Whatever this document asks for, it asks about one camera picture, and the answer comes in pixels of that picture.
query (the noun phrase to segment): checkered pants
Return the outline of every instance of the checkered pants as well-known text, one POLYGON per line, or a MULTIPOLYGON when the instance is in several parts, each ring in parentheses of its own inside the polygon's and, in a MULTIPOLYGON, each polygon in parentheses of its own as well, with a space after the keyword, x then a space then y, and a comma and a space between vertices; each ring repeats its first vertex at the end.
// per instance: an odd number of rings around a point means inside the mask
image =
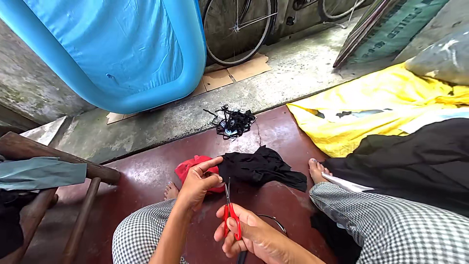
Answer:
MULTIPOLYGON (((145 206, 126 217, 113 236, 114 264, 148 264, 176 199, 145 206)), ((187 262, 181 257, 181 264, 187 262)))
POLYGON ((316 184, 310 197, 363 247, 357 263, 469 263, 469 218, 329 182, 316 184))
MULTIPOLYGON (((310 197, 363 247, 357 263, 469 263, 469 218, 401 198, 349 192, 329 182, 316 184, 310 197)), ((175 201, 144 207, 119 224, 114 264, 149 262, 175 201)))

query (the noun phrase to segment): concrete floor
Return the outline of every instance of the concrete floor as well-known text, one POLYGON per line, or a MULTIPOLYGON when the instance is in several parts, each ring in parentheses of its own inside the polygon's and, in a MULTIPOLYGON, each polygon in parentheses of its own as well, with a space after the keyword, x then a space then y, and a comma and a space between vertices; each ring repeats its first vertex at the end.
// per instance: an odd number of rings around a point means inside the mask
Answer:
MULTIPOLYGON (((117 186, 101 184, 75 263, 112 263, 112 235, 117 225, 133 211, 162 201, 168 181, 181 187, 174 169, 182 161, 194 155, 253 153, 261 145, 276 150, 292 170, 307 176, 309 158, 319 161, 326 158, 299 129, 287 107, 281 106, 258 114, 252 130, 235 141, 223 140, 211 129, 112 162, 108 166, 122 173, 121 180, 117 186)), ((59 202, 47 211, 22 263, 58 263, 88 185, 89 181, 59 188, 59 202)), ((308 176, 308 188, 311 186, 308 176)), ((286 227, 291 239, 325 262, 336 262, 319 232, 310 226, 310 216, 317 209, 306 193, 277 182, 267 183, 260 189, 234 185, 232 201, 257 214, 275 216, 286 227)), ((224 202, 223 194, 213 194, 193 217, 184 250, 190 263, 236 262, 226 258, 221 244, 213 240, 213 232, 219 224, 215 212, 224 202)), ((262 262, 250 255, 246 263, 262 262)))
POLYGON ((106 125, 108 112, 101 109, 76 116, 65 132, 57 135, 54 147, 107 163, 212 128, 212 116, 203 109, 216 111, 223 102, 246 101, 253 113, 259 113, 382 69, 388 62, 332 69, 362 12, 354 13, 347 29, 335 26, 317 33, 324 28, 319 25, 264 46, 260 52, 269 57, 267 64, 272 70, 258 76, 110 125, 106 125))

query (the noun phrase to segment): red concrete floor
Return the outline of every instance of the red concrete floor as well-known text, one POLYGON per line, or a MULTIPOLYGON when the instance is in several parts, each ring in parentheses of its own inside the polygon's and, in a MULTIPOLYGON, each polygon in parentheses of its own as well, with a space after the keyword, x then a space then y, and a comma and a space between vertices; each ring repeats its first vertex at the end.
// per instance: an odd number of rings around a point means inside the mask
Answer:
MULTIPOLYGON (((301 131, 286 106, 257 115, 251 131, 231 141, 223 140, 208 130, 163 146, 108 164, 122 173, 117 186, 101 184, 91 217, 80 244, 76 263, 112 263, 112 236, 117 225, 137 209, 163 200, 168 181, 178 187, 181 182, 174 173, 176 166, 194 155, 215 157, 227 152, 253 153, 261 145, 277 151, 292 170, 308 176, 308 159, 326 158, 301 131)), ((89 181, 81 185, 61 187, 59 203, 48 210, 28 249, 23 263, 58 263, 61 252, 77 216, 89 181)), ((326 263, 336 258, 316 229, 310 226, 310 216, 317 211, 308 195, 277 182, 260 189, 247 185, 232 185, 232 202, 257 213, 275 216, 286 228, 288 236, 326 263)), ((235 263, 213 240, 220 224, 216 210, 226 202, 224 194, 207 197, 202 209, 193 217, 184 256, 189 263, 235 263)), ((262 263, 248 254, 247 264, 262 263)))

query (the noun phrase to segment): blue inflatable pool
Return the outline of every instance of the blue inflatable pool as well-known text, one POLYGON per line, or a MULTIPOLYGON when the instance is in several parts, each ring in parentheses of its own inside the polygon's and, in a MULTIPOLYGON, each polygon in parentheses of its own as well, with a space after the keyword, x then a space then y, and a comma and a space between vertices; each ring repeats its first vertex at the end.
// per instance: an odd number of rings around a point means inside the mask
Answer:
POLYGON ((185 97, 204 72, 197 0, 0 0, 0 17, 70 88, 110 112, 185 97))

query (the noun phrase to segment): knee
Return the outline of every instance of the knee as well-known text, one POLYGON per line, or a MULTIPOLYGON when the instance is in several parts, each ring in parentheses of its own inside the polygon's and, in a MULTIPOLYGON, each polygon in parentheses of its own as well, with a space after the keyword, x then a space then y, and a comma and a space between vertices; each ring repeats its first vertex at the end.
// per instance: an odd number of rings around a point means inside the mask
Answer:
POLYGON ((134 213, 125 218, 113 235, 112 254, 114 264, 148 263, 153 254, 162 228, 145 213, 134 213))

